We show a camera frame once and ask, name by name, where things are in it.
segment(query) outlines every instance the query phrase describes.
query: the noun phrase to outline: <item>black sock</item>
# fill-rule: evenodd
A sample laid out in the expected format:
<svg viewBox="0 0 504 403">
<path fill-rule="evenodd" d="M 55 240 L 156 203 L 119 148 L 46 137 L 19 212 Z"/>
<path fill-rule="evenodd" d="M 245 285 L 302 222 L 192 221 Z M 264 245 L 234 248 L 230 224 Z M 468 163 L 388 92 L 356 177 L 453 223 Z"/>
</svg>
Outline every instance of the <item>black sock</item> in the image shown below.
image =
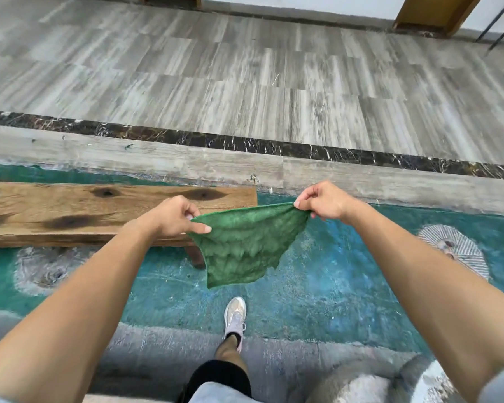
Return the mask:
<svg viewBox="0 0 504 403">
<path fill-rule="evenodd" d="M 239 335 L 237 332 L 230 332 L 228 333 L 228 335 L 226 335 L 226 339 L 228 339 L 230 335 L 235 335 L 235 338 L 237 338 L 237 347 L 239 347 L 239 345 L 241 345 L 241 335 Z"/>
</svg>

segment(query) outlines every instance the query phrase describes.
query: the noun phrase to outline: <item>sneaker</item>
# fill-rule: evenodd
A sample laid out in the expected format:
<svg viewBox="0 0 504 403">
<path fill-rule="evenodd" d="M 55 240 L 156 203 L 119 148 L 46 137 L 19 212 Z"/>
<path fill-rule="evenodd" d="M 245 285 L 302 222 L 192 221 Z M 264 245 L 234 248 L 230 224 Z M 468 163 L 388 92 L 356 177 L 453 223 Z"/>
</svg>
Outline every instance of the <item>sneaker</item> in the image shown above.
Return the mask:
<svg viewBox="0 0 504 403">
<path fill-rule="evenodd" d="M 241 342 L 237 347 L 237 352 L 241 352 L 243 346 L 244 335 L 243 332 L 246 329 L 244 324 L 244 319 L 247 316 L 247 305 L 245 304 L 242 297 L 233 298 L 227 305 L 224 311 L 224 323 L 226 324 L 226 330 L 224 331 L 224 339 L 229 333 L 235 332 L 241 336 Z"/>
</svg>

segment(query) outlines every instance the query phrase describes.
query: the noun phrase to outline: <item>person's left hand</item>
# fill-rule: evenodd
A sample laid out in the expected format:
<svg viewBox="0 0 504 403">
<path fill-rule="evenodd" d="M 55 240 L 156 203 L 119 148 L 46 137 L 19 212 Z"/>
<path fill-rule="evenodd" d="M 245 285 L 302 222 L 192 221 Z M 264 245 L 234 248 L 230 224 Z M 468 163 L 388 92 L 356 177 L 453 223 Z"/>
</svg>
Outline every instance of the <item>person's left hand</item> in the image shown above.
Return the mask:
<svg viewBox="0 0 504 403">
<path fill-rule="evenodd" d="M 173 237 L 181 233 L 209 233 L 211 227 L 203 223 L 191 222 L 200 216 L 198 207 L 184 196 L 165 199 L 160 205 L 138 218 L 155 230 L 157 236 Z"/>
</svg>

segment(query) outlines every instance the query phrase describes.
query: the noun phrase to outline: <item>hand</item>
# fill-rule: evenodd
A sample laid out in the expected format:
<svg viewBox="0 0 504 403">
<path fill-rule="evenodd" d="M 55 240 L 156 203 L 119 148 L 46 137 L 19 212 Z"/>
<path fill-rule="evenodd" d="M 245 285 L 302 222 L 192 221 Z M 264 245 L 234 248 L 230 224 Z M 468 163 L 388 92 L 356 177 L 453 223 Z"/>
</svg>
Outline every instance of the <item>hand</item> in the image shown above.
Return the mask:
<svg viewBox="0 0 504 403">
<path fill-rule="evenodd" d="M 191 222 L 196 216 L 200 216 L 198 207 L 180 195 L 165 199 L 138 220 L 146 223 L 154 230 L 156 236 L 161 237 L 173 237 L 186 232 L 209 233 L 210 226 Z"/>
<path fill-rule="evenodd" d="M 311 210 L 312 217 L 318 215 L 323 220 L 340 219 L 343 223 L 350 224 L 350 216 L 359 204 L 363 202 L 332 182 L 322 181 L 302 191 L 294 205 L 300 210 Z"/>
</svg>

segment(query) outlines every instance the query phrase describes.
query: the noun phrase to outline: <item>green towel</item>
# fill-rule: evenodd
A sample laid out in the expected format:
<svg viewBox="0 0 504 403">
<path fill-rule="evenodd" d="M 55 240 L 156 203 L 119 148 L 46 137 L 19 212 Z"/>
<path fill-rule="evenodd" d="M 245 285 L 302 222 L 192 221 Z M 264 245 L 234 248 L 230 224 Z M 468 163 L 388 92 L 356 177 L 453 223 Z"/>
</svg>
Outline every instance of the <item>green towel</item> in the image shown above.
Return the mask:
<svg viewBox="0 0 504 403">
<path fill-rule="evenodd" d="M 213 228 L 205 235 L 188 233 L 204 256 L 207 288 L 251 283 L 277 268 L 309 215 L 293 203 L 278 203 L 195 217 Z"/>
</svg>

